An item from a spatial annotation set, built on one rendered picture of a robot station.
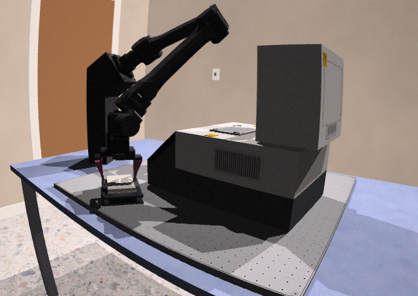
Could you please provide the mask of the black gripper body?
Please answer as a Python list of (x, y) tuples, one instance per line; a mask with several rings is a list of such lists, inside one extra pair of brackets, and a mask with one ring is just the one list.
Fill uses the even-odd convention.
[[(108, 131), (110, 134), (116, 134), (116, 132)], [(111, 152), (106, 151), (106, 147), (101, 148), (100, 154), (95, 154), (95, 159), (101, 159), (101, 157), (112, 157)], [(124, 160), (142, 160), (142, 156), (140, 154), (135, 155), (135, 149), (133, 146), (130, 146), (130, 151), (126, 153), (126, 159)]]

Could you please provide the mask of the black and white benchtop lab instrument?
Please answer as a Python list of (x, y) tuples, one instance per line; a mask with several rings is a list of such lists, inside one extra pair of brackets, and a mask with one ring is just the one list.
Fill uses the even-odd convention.
[(290, 231), (323, 194), (343, 88), (344, 60), (322, 44), (257, 46), (256, 125), (175, 131), (147, 159), (148, 184)]

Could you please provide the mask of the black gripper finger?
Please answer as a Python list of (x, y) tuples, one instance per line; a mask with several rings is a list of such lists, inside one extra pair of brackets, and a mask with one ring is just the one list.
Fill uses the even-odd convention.
[[(142, 160), (133, 160), (133, 176), (134, 176), (134, 181), (136, 180), (137, 177), (137, 172), (140, 168), (140, 165), (142, 163)], [(134, 172), (135, 170), (135, 172)]]
[(100, 174), (101, 174), (101, 178), (102, 178), (102, 181), (103, 181), (103, 183), (104, 183), (104, 174), (103, 174), (103, 167), (102, 167), (102, 159), (95, 159), (95, 165), (97, 166), (97, 168), (98, 168), (98, 170), (99, 170), (99, 172), (100, 172)]

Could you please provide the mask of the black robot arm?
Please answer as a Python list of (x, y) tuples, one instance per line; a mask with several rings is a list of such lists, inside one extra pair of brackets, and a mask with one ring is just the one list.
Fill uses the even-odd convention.
[(132, 45), (133, 51), (122, 57), (116, 54), (112, 56), (117, 69), (133, 78), (133, 71), (137, 65), (151, 64), (163, 55), (162, 49), (186, 38), (151, 72), (123, 92), (114, 103), (121, 111), (109, 112), (108, 131), (116, 134), (106, 133), (106, 151), (111, 152), (113, 159), (126, 159), (129, 137), (138, 133), (146, 109), (165, 82), (207, 42), (220, 43), (229, 34), (228, 29), (228, 23), (214, 4), (196, 18), (162, 35), (142, 37)]

